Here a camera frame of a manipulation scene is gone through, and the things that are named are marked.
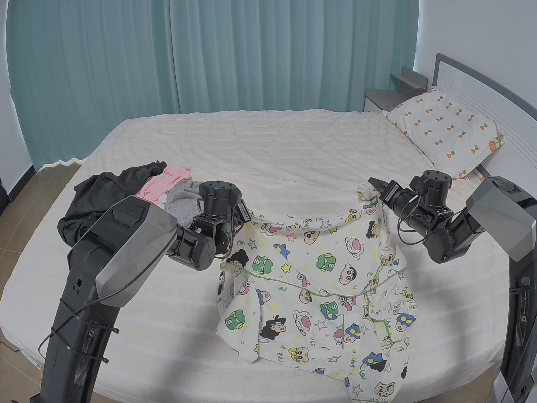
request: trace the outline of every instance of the wall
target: wall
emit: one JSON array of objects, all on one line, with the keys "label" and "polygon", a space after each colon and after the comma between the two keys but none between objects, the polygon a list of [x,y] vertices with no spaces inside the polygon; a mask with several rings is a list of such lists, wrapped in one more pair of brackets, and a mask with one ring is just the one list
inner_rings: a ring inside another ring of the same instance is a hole
[{"label": "wall", "polygon": [[420,0],[414,70],[431,85],[438,52],[537,107],[537,0]]},{"label": "wall", "polygon": [[9,193],[32,162],[9,93],[8,60],[5,50],[7,12],[8,0],[0,0],[0,179]]}]

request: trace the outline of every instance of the curtain fold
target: curtain fold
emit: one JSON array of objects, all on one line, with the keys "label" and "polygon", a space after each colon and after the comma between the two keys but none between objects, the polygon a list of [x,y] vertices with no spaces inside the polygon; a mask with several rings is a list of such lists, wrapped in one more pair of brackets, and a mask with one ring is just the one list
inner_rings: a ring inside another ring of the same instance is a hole
[{"label": "curtain fold", "polygon": [[87,157],[124,119],[179,113],[168,0],[10,0],[6,46],[36,168]]},{"label": "curtain fold", "polygon": [[419,0],[170,0],[183,113],[361,111],[413,66]]}]

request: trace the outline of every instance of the tiled floor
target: tiled floor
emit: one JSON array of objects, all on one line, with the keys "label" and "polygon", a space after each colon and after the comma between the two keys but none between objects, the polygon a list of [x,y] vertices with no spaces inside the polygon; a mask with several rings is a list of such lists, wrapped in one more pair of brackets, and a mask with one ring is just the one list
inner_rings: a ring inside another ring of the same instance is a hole
[{"label": "tiled floor", "polygon": [[[0,294],[24,246],[54,200],[78,169],[77,164],[58,165],[37,173],[17,199],[0,215]],[[11,347],[0,332],[0,403],[27,403],[39,392],[41,372],[17,348]],[[494,369],[450,393],[428,399],[434,403],[485,403],[493,382]],[[114,403],[93,394],[92,403]]]}]

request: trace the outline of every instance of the pillow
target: pillow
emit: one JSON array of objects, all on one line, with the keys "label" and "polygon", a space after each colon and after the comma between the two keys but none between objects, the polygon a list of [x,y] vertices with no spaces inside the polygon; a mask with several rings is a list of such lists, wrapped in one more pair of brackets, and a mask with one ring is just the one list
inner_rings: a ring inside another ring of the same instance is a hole
[{"label": "pillow", "polygon": [[384,115],[436,170],[455,179],[465,177],[504,142],[494,121],[470,111],[438,87]]}]

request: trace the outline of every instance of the white bed sheet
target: white bed sheet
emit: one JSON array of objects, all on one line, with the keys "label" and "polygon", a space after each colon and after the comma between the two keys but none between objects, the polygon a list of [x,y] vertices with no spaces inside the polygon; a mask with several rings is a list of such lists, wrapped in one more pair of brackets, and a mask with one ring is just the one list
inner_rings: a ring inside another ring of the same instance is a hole
[{"label": "white bed sheet", "polygon": [[[355,187],[370,176],[408,184],[432,168],[381,114],[324,110],[161,115],[121,123],[65,187],[5,286],[0,326],[35,363],[50,331],[68,274],[69,251],[56,225],[72,188],[93,174],[165,160],[191,166],[197,180],[236,183],[248,205],[287,214],[345,211]],[[464,206],[473,188],[454,182],[448,205]],[[465,257],[438,265],[422,245],[403,249],[406,277],[420,317],[406,403],[446,392],[476,378],[501,357],[507,327],[507,258],[484,234]],[[203,273],[162,259],[138,295],[123,308],[106,350],[95,391],[138,402],[348,402],[343,383],[260,359],[249,364],[215,336],[219,267]]]}]

